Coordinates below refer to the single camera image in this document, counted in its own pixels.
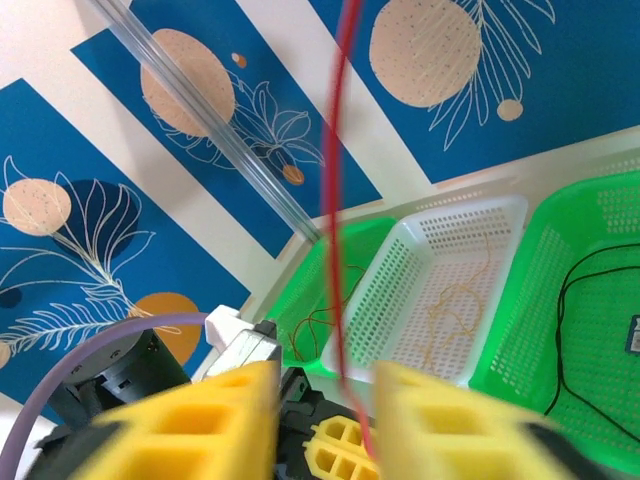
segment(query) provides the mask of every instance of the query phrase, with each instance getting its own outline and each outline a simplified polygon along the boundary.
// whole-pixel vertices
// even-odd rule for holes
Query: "wire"
[[[486,245],[486,249],[487,249],[487,260],[485,261],[485,263],[482,266],[482,268],[480,268],[476,273],[474,273],[469,278],[469,280],[467,280],[465,283],[452,283],[451,285],[446,287],[438,295],[438,303],[436,303],[432,307],[428,307],[427,308],[427,314],[428,314],[427,321],[428,321],[428,327],[429,327],[429,345],[425,348],[425,354],[424,354],[424,358],[423,358],[421,369],[424,369],[427,366],[427,364],[429,364],[429,368],[431,370],[431,373],[433,373],[433,374],[435,374],[435,368],[433,366],[432,355],[433,355],[433,350],[435,348],[435,327],[434,327],[434,323],[436,321],[436,318],[438,316],[441,316],[441,315],[444,315],[444,316],[451,315],[456,319],[456,321],[460,325],[460,328],[462,328],[461,332],[453,332],[453,333],[451,333],[445,339],[445,341],[442,343],[442,345],[440,345],[440,350],[444,350],[446,347],[449,346],[449,344],[456,337],[459,337],[461,335],[466,335],[467,337],[473,339],[472,334],[476,331],[476,329],[478,328],[478,325],[480,324],[480,321],[482,320],[482,316],[484,314],[484,302],[482,301],[482,298],[480,297],[480,295],[475,290],[470,288],[470,285],[480,275],[485,273],[487,271],[487,269],[489,268],[489,266],[491,265],[491,245],[489,245],[489,237],[487,236],[486,232],[484,232],[483,235],[484,235],[484,241],[485,241],[485,245]],[[445,297],[445,294],[448,291],[450,291],[450,290],[452,290],[454,288],[455,288],[455,291],[451,295],[449,295],[448,297]],[[475,317],[475,319],[473,321],[473,326],[471,327],[471,329],[468,329],[466,327],[466,325],[462,321],[462,318],[460,318],[460,316],[458,314],[456,314],[455,312],[452,312],[451,310],[441,310],[441,308],[444,307],[447,304],[447,302],[449,302],[449,300],[454,298],[460,291],[469,293],[474,298],[474,300],[476,301],[476,304],[478,305],[478,310],[477,310],[477,313],[476,313],[476,317]]]
[[[42,412],[54,390],[78,364],[111,342],[129,335],[165,325],[200,325],[204,324],[206,317],[206,313],[180,313],[123,320],[97,333],[67,353],[49,370],[49,373],[33,390],[13,423],[2,453],[0,453],[0,479],[9,480],[16,477],[20,457],[38,415]]]
[[[360,270],[361,274],[358,277],[358,279],[355,281],[355,283],[353,284],[353,287],[351,287],[351,291],[347,294],[347,296],[345,297],[344,301],[343,301],[343,306],[346,306],[349,303],[349,300],[351,299],[351,297],[353,296],[353,294],[356,291],[356,288],[358,288],[358,285],[360,284],[360,281],[362,280],[362,277],[364,277],[364,274],[366,273],[366,269],[359,267],[357,265],[347,265],[347,268],[356,268],[358,270]],[[300,353],[300,350],[297,348],[296,345],[296,339],[298,336],[298,333],[300,328],[306,323],[307,325],[309,325],[309,330],[311,332],[311,336],[313,338],[313,347],[314,347],[314,351],[315,351],[315,358],[318,358],[320,352],[318,351],[318,338],[316,337],[316,332],[313,329],[313,323],[319,323],[320,325],[328,325],[328,326],[333,326],[333,323],[327,320],[321,320],[319,318],[314,318],[314,315],[316,313],[323,313],[323,312],[329,312],[331,310],[331,307],[329,308],[316,308],[315,310],[313,310],[311,313],[309,313],[309,315],[307,315],[305,318],[303,318],[302,320],[300,320],[298,322],[298,324],[295,326],[295,328],[293,329],[293,334],[289,333],[289,342],[291,343],[291,349],[293,350],[294,355],[296,356],[296,358],[302,362],[304,362],[304,358],[302,358],[302,354]]]
[[[565,378],[565,375],[564,375],[564,362],[563,362],[563,358],[562,358],[562,322],[564,320],[565,311],[566,311],[566,295],[567,295],[567,291],[573,285],[575,285],[578,282],[581,282],[581,281],[584,281],[584,280],[588,280],[588,279],[591,279],[591,278],[595,278],[595,277],[604,276],[604,275],[610,275],[610,274],[614,274],[614,273],[629,271],[629,270],[640,270],[640,266],[638,266],[638,265],[630,265],[630,266],[612,268],[612,269],[609,269],[609,270],[603,270],[603,271],[600,271],[600,272],[595,272],[595,273],[590,273],[590,274],[587,274],[587,275],[582,275],[582,276],[580,276],[578,278],[574,278],[573,280],[569,281],[569,278],[571,277],[571,274],[576,270],[576,268],[578,268],[587,259],[589,259],[589,258],[591,258],[591,257],[593,257],[595,255],[598,255],[598,254],[600,254],[602,252],[611,251],[611,250],[617,250],[617,249],[622,249],[622,248],[632,248],[632,247],[640,247],[640,243],[630,243],[630,244],[626,244],[626,245],[616,245],[616,246],[613,246],[613,247],[606,247],[606,248],[601,248],[599,250],[595,250],[595,251],[591,252],[589,255],[583,257],[575,265],[573,265],[573,267],[571,267],[569,269],[569,271],[567,272],[567,274],[565,275],[564,280],[562,282],[562,287],[560,288],[560,293],[558,294],[558,300],[557,300],[557,305],[556,305],[557,324],[556,324],[555,342],[556,342],[556,350],[557,350],[557,364],[556,364],[556,367],[557,367],[558,382],[557,382],[557,385],[556,385],[556,391],[555,391],[553,400],[551,400],[551,403],[549,404],[549,406],[545,410],[544,415],[545,416],[549,415],[551,413],[551,411],[554,409],[554,407],[557,405],[558,399],[560,398],[560,391],[561,391],[562,388],[564,388],[569,394],[571,394],[573,397],[575,397],[576,399],[578,399],[579,401],[581,401],[582,403],[587,405],[594,412],[596,412],[602,418],[607,420],[611,425],[613,425],[618,430],[620,430],[623,434],[625,434],[626,436],[628,436],[632,440],[635,440],[636,442],[640,443],[640,437],[638,435],[632,433],[630,430],[628,430],[626,427],[624,427],[622,424],[620,424],[619,422],[614,420],[610,415],[608,415],[606,412],[604,412],[601,408],[599,408],[596,405],[594,405],[591,401],[587,400],[585,397],[583,397],[582,395],[578,394],[576,391],[574,391],[572,388],[570,388],[569,385],[567,385],[567,381],[566,381],[566,378]]]
[[[345,80],[347,57],[350,55],[354,37],[356,35],[358,18],[362,7],[362,0],[350,0],[343,7],[343,18],[338,32],[338,59],[335,66],[332,92],[330,96],[329,125],[325,135],[326,168],[325,168],[325,202],[329,217],[329,292],[330,305],[333,305],[333,316],[336,328],[338,371],[340,385],[347,399],[353,405],[356,417],[362,430],[362,441],[370,458],[375,458],[373,441],[369,429],[369,418],[360,399],[349,386],[347,378],[347,360],[344,339],[344,324],[342,322],[342,278],[340,272],[340,246],[338,242],[338,212],[341,205],[340,174],[340,114],[342,105],[342,90]]]

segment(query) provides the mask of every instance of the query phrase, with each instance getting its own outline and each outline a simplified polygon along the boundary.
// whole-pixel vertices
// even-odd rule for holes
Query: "blue wall mural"
[[[434,182],[640,123],[636,0],[363,4],[354,67]]]
[[[323,119],[234,0],[135,0],[131,10],[311,217],[322,214]],[[73,52],[276,256],[289,228],[110,32]],[[344,153],[344,205],[380,196]]]
[[[3,393],[24,402],[67,350],[130,314],[246,300],[235,278],[25,81],[0,90],[0,110]],[[210,350],[200,330],[160,332],[190,374]]]

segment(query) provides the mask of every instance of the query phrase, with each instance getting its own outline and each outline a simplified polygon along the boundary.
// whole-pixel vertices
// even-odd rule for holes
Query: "green plastic basket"
[[[342,229],[345,299],[350,297],[395,223],[394,218],[383,217]],[[328,376],[332,374],[317,360],[332,328],[326,310],[326,254],[327,242],[322,239],[311,248],[266,318],[275,320],[278,325],[278,341],[282,345],[285,367],[302,366],[309,373]],[[295,349],[292,346],[294,334]]]
[[[514,258],[474,389],[538,412],[557,385],[557,299],[565,275],[607,246],[640,243],[640,173],[566,187],[536,210]],[[577,278],[640,265],[640,247],[604,252]],[[632,317],[640,314],[640,271],[576,283],[566,295],[562,358],[569,387],[640,435],[640,355],[628,353]],[[594,461],[640,474],[640,443],[562,389],[549,417]]]

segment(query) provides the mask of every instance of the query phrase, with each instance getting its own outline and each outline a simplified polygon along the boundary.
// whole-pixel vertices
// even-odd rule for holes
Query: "orange dot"
[[[170,292],[147,295],[136,302],[136,307],[151,315],[198,312],[196,304],[187,297]],[[140,315],[140,313],[131,312],[130,315]],[[180,365],[184,365],[191,358],[200,342],[202,327],[200,325],[180,325],[179,327],[168,325],[168,327],[170,328],[156,328],[155,332]]]
[[[11,358],[11,347],[5,342],[0,342],[0,368],[4,367]]]
[[[302,185],[304,183],[304,173],[295,165],[285,165],[282,169],[282,174],[291,185]]]
[[[231,60],[236,62],[236,65],[238,65],[240,68],[244,68],[247,66],[247,59],[239,53],[232,53]]]

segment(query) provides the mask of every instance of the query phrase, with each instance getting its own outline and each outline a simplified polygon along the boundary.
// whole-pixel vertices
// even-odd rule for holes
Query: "clear plastic tube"
[[[89,0],[108,21],[109,29],[129,52],[163,85],[176,102],[206,132],[222,154],[295,231],[311,242],[320,232],[278,179],[218,114],[198,88],[120,0]]]

